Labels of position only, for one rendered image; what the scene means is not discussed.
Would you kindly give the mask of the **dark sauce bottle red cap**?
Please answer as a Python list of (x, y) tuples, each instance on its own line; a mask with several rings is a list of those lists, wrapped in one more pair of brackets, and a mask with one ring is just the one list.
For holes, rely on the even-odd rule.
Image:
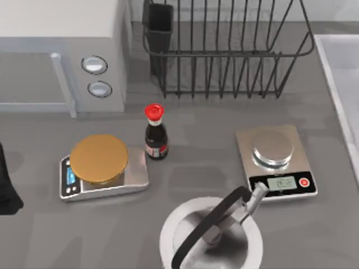
[(148, 120), (145, 129), (146, 154), (153, 160), (162, 160), (168, 154), (168, 135), (163, 124), (164, 107), (152, 103), (145, 107), (144, 113)]

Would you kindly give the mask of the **silver scale with golden plate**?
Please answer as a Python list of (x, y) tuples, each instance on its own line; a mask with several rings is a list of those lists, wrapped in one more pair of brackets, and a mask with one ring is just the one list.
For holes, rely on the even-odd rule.
[(63, 202), (141, 192), (150, 186), (145, 151), (111, 134), (79, 141), (59, 162), (59, 197)]

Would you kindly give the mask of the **small microwave knob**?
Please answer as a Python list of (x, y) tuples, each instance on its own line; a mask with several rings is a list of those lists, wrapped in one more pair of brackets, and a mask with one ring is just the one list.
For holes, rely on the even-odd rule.
[(104, 81), (96, 81), (88, 84), (88, 92), (96, 98), (107, 98), (112, 94), (112, 87)]

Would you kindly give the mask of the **black cutlery holder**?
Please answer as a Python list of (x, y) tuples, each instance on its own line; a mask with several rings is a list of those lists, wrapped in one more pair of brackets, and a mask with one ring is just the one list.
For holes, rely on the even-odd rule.
[(174, 8), (166, 3), (154, 3), (144, 0), (142, 24), (149, 46), (150, 73), (153, 76), (162, 75), (162, 58), (157, 54), (167, 54), (173, 32)]

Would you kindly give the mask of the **silver scale with steel plate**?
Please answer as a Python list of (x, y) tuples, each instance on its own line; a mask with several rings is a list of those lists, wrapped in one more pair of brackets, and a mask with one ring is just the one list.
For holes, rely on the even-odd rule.
[(269, 189), (264, 202), (315, 197), (317, 184), (297, 128), (291, 124), (236, 131), (248, 187)]

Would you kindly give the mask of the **large microwave knob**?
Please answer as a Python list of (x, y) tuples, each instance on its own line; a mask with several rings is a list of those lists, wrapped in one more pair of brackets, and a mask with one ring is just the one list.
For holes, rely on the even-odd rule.
[(81, 60), (84, 71), (92, 75), (100, 75), (108, 69), (108, 63), (98, 55), (92, 55)]

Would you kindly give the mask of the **pale microwave oven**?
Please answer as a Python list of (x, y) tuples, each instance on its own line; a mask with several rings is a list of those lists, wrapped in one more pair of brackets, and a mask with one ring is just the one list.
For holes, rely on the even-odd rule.
[[(123, 112), (130, 46), (128, 0), (0, 0), (0, 112)], [(82, 69), (92, 55), (106, 72)], [(112, 94), (92, 96), (96, 81)]]

